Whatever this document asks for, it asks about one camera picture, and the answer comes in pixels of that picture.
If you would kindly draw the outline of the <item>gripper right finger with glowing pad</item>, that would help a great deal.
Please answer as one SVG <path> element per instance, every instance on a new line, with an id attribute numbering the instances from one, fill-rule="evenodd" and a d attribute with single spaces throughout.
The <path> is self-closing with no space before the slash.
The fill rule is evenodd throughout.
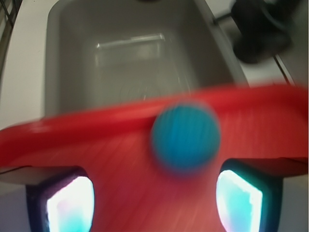
<path id="1" fill-rule="evenodd" d="M 276 232 L 283 182 L 281 159 L 225 160 L 216 181 L 216 206 L 227 232 Z"/>

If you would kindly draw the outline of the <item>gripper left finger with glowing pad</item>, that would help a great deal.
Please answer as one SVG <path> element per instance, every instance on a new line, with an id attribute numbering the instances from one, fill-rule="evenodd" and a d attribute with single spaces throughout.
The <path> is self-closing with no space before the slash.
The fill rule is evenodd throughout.
<path id="1" fill-rule="evenodd" d="M 94 217 L 94 184 L 79 166 L 27 167 L 33 232 L 88 232 Z"/>

